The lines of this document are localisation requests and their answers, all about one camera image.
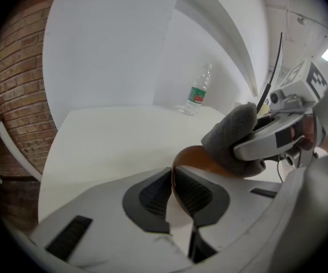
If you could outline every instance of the brick wall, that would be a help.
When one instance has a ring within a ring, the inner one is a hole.
[[[22,0],[0,30],[0,115],[40,172],[57,133],[44,90],[44,29],[53,0]],[[0,139],[0,176],[28,176]]]

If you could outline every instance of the bottle cap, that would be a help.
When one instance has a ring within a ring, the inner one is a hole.
[[[211,63],[205,63],[203,65],[204,68],[206,68],[207,70],[210,70],[212,68],[212,64]]]

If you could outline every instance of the gloved hand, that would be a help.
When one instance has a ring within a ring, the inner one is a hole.
[[[248,103],[234,108],[201,140],[206,153],[237,177],[250,177],[265,169],[264,160],[241,161],[233,155],[234,143],[250,134],[257,123],[256,105]]]

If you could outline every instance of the green label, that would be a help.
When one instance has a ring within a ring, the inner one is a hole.
[[[206,91],[203,91],[201,89],[192,87],[191,93],[189,93],[188,100],[190,100],[194,103],[202,104],[202,101],[204,99],[204,95],[206,95]]]

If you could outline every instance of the plastic bottle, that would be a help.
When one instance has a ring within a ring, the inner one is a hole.
[[[184,113],[188,115],[196,115],[202,104],[204,96],[206,95],[208,86],[210,85],[210,70],[212,68],[211,63],[205,63],[203,66],[203,72],[199,75],[192,85],[191,92],[189,93],[186,106],[184,107]]]

